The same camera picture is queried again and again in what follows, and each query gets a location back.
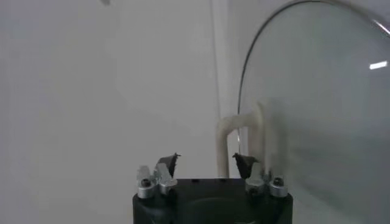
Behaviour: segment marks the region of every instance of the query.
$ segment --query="white wall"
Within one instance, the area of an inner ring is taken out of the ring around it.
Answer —
[[[0,223],[131,223],[139,165],[215,177],[209,0],[0,3]]]

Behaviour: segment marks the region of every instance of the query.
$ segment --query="bolt head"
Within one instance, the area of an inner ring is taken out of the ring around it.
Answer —
[[[276,178],[274,179],[274,185],[275,185],[275,186],[282,187],[282,186],[285,185],[285,182],[283,181],[282,178],[276,177]]]
[[[152,185],[151,181],[149,179],[143,179],[141,180],[141,186],[142,187],[150,187]]]

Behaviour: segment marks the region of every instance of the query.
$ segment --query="metal rim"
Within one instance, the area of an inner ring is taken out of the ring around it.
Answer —
[[[244,78],[245,78],[246,67],[247,67],[247,64],[249,62],[250,55],[252,54],[252,51],[253,51],[255,44],[257,42],[258,37],[260,36],[260,34],[264,30],[264,28],[269,24],[269,22],[271,22],[271,20],[274,19],[279,13],[281,13],[282,11],[284,11],[284,10],[294,6],[294,5],[308,3],[308,2],[326,3],[326,4],[331,4],[331,5],[335,5],[338,7],[342,7],[342,8],[351,10],[352,12],[356,13],[360,17],[362,17],[362,18],[366,19],[367,21],[369,21],[370,23],[372,23],[375,27],[377,27],[379,29],[379,31],[382,31],[387,37],[390,38],[390,29],[388,29],[387,26],[383,22],[381,22],[382,19],[378,18],[378,16],[373,15],[369,12],[365,12],[364,10],[362,10],[358,7],[355,7],[354,5],[346,4],[346,3],[336,1],[336,0],[296,0],[296,1],[289,2],[289,3],[281,6],[268,19],[266,19],[266,21],[263,23],[263,25],[261,25],[261,27],[259,28],[258,32],[255,35],[255,38],[252,41],[252,44],[250,45],[250,48],[249,48],[248,53],[247,53],[246,58],[245,58],[243,73],[241,74],[241,80],[239,83],[238,109],[237,109],[238,114],[240,113],[241,95],[242,95],[242,91],[243,91],[243,83],[244,83]]]

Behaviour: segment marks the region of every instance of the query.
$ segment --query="white tube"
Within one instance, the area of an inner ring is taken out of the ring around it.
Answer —
[[[260,103],[257,104],[256,109],[250,114],[236,115],[232,117],[225,117],[218,122],[216,133],[216,150],[217,150],[217,166],[218,177],[229,177],[229,158],[227,151],[227,137],[237,128],[241,127],[256,127],[258,131],[258,137],[255,139],[261,139],[260,147],[263,146],[263,113]]]
[[[260,103],[256,103],[252,116],[255,123],[248,127],[248,155],[260,162],[261,170],[266,170],[265,123]]]

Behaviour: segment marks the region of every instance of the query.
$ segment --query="glass lid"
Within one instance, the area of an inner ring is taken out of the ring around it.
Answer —
[[[238,110],[263,105],[294,223],[390,223],[389,34],[333,1],[286,5],[257,33]]]

